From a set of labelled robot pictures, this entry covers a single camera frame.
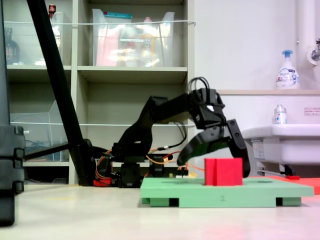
green board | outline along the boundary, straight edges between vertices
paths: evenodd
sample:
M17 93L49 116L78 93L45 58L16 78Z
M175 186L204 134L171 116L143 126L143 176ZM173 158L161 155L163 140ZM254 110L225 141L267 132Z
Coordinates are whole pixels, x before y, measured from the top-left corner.
M311 186L267 177L245 178L241 186L205 186L202 178L146 177L141 185L142 203L151 207L301 206L301 197L313 195Z

white floor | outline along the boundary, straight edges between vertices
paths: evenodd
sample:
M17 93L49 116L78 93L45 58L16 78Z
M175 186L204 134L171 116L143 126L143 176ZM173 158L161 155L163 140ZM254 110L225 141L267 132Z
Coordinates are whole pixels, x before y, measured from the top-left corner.
M150 208L139 189L28 185L0 240L319 240L320 195L302 207Z

red mat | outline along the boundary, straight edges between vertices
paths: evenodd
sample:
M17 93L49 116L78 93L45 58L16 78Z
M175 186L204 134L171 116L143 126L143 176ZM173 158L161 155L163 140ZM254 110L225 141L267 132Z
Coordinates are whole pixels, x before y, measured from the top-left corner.
M281 176L268 176L267 178L286 181L294 184L306 185L314 188L314 194L320 194L320 177L300 178L299 180L290 180Z

red cube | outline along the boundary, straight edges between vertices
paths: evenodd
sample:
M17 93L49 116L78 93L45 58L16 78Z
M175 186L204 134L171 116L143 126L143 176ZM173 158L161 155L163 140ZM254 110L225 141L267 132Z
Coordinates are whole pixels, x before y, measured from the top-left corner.
M242 158L206 158L204 184L208 186L242 185L242 163Z

clear plastic container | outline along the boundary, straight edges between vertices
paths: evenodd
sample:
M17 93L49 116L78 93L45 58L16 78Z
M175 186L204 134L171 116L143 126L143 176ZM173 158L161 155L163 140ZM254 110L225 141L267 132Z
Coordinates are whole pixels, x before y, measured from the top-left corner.
M54 101L49 112L12 113L10 114L10 121L13 126L23 127L26 153L67 142L56 101ZM66 162L69 161L69 151L64 150L29 161Z
M93 9L93 65L110 67L173 67L174 12L162 23L107 24Z
M64 13L56 12L52 17L51 25L62 63L64 65L70 65L72 26L62 25L61 23L63 22ZM6 46L8 44L14 45L18 51L18 56L14 60L8 61L9 50L6 47L7 64L39 66L46 65L37 32L33 24L5 22L4 27L7 30L11 29L11 36L5 36Z

